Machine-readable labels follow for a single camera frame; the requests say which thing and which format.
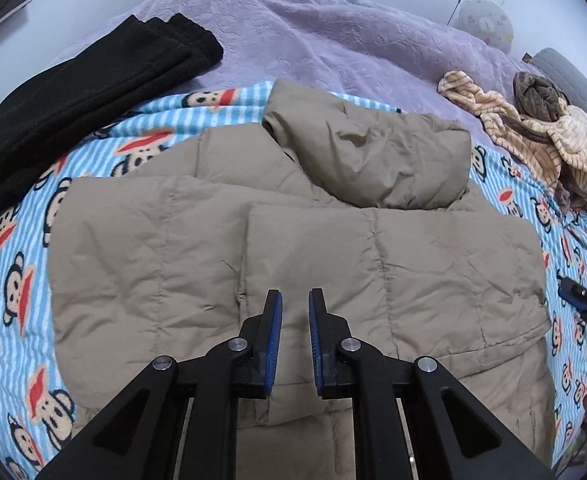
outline metal screw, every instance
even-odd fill
[[[433,372],[438,367],[438,362],[430,357],[420,357],[417,361],[417,367],[423,372]]]
[[[249,346],[249,343],[246,342],[246,339],[241,337],[235,337],[228,342],[228,347],[231,348],[234,352],[241,352],[247,346]]]
[[[171,368],[173,361],[168,355],[161,355],[153,359],[153,367],[156,370],[167,370]]]
[[[363,345],[355,337],[348,337],[347,339],[342,339],[341,344],[342,344],[342,348],[347,350],[347,352],[355,352],[356,350],[359,350],[360,347]]]

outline brown jacket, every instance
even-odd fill
[[[284,298],[276,383],[242,406],[238,474],[353,475],[349,403],[315,391],[311,288],[383,353],[437,357],[549,459],[545,273],[529,222],[469,180],[456,123],[278,81],[262,125],[206,130],[124,178],[80,178],[52,230],[56,355],[102,408],[160,354],[203,355]]]

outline striped beige clothing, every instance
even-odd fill
[[[556,188],[560,170],[566,163],[574,177],[576,192],[587,202],[587,123],[575,111],[580,108],[567,107],[567,103],[560,98],[560,118],[554,123],[520,115],[501,94],[484,92],[460,70],[447,72],[438,83],[438,92],[478,116],[496,145],[519,158],[538,180],[552,189]],[[520,121],[535,132],[548,135],[553,144],[525,139],[506,126],[501,117],[503,115]]]

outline bed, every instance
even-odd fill
[[[133,12],[141,20],[182,12],[214,32],[225,57],[171,95],[89,135],[0,219],[12,226],[0,247],[0,462],[16,478],[33,478],[58,452],[48,425],[33,412],[36,382],[63,399],[70,418],[78,416],[56,366],[46,273],[50,217],[72,180],[128,173],[209,126],[259,122],[273,80],[284,77],[369,108],[431,112],[471,132],[470,177],[498,210],[528,219],[541,238],[553,322],[546,341],[556,387],[555,463],[577,434],[587,389],[587,326],[557,294],[559,276],[587,286],[587,213],[563,215],[544,186],[491,143],[480,121],[436,92],[443,74],[460,68],[483,89],[513,100],[513,75],[536,69],[461,31],[359,0],[146,0]],[[128,14],[52,64],[76,55]],[[212,92],[198,94],[202,103],[188,98],[202,91]],[[211,95],[224,104],[212,105]]]

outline gray quilted headboard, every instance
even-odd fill
[[[545,48],[530,62],[565,93],[571,104],[587,112],[587,78],[567,58],[552,48]]]

